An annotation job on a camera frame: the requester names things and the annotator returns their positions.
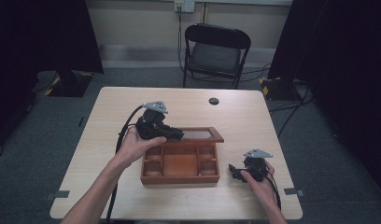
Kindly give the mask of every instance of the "wooden table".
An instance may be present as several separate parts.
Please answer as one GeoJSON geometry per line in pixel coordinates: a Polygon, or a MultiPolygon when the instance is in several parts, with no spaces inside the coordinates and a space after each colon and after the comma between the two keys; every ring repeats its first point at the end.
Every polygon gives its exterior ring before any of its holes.
{"type": "MultiPolygon", "coordinates": [[[[112,218],[166,220],[264,219],[261,206],[248,184],[232,178],[228,164],[244,168],[243,154],[259,148],[273,154],[275,182],[286,219],[299,219],[303,212],[293,188],[266,103],[259,91],[196,90],[106,87],[101,89],[60,190],[50,210],[63,218],[92,185],[115,154],[118,133],[131,113],[143,103],[164,101],[169,113],[164,123],[172,127],[215,127],[225,142],[217,143],[220,179],[216,184],[142,185],[141,160],[120,178],[112,218]],[[211,97],[219,99],[211,105],[211,97]]],[[[140,110],[132,120],[142,115],[140,110]]],[[[106,216],[108,205],[102,217],[106,216]]]]}

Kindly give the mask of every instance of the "chair backrest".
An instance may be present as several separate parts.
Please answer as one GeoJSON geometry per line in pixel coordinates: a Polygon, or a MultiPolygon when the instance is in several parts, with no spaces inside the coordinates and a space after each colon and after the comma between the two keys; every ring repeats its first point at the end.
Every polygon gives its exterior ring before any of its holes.
{"type": "Polygon", "coordinates": [[[217,25],[197,23],[185,31],[185,39],[208,45],[216,45],[232,49],[249,49],[251,40],[241,30],[217,25]]]}

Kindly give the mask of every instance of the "person's right arm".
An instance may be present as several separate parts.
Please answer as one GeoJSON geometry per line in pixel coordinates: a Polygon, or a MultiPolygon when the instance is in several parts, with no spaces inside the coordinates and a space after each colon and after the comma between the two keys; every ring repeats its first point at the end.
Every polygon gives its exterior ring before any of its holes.
{"type": "MultiPolygon", "coordinates": [[[[275,168],[266,162],[266,166],[269,170],[268,178],[273,181],[273,174],[275,173],[275,168]]],[[[251,187],[252,192],[257,197],[258,201],[261,203],[266,216],[271,224],[284,224],[287,220],[284,218],[281,210],[278,208],[275,202],[275,192],[272,189],[272,185],[268,180],[263,179],[262,182],[257,182],[249,172],[241,171],[241,175],[248,182],[251,187]]]]}

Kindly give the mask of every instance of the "wooden box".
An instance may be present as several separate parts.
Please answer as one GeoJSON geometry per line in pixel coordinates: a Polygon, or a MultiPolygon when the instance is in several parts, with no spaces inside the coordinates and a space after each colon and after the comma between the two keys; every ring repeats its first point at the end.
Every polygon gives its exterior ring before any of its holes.
{"type": "Polygon", "coordinates": [[[181,141],[150,148],[142,160],[141,182],[147,184],[217,183],[217,142],[223,138],[212,127],[182,128],[181,141]]]}

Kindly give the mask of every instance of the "carpeted floor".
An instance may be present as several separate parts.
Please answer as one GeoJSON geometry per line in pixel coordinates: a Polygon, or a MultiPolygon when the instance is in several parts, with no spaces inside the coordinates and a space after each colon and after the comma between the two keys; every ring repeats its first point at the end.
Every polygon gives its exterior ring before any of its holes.
{"type": "MultiPolygon", "coordinates": [[[[259,70],[248,68],[247,71],[259,70]]],[[[260,91],[255,77],[243,75],[239,89],[260,91]]],[[[39,74],[36,90],[54,72],[39,74]]],[[[231,89],[226,79],[188,78],[188,88],[231,89]]],[[[0,223],[58,223],[49,216],[46,195],[61,185],[99,90],[104,86],[181,88],[179,68],[107,68],[96,75],[83,98],[47,97],[39,92],[31,112],[19,123],[0,157],[0,223]]],[[[299,91],[305,94],[305,86],[299,91]]],[[[296,105],[267,102],[270,109],[296,105]]],[[[272,112],[277,133],[292,109],[272,112]]],[[[302,105],[279,136],[293,183],[302,189],[303,218],[290,223],[381,223],[381,192],[362,164],[334,137],[318,105],[302,105]]]]}

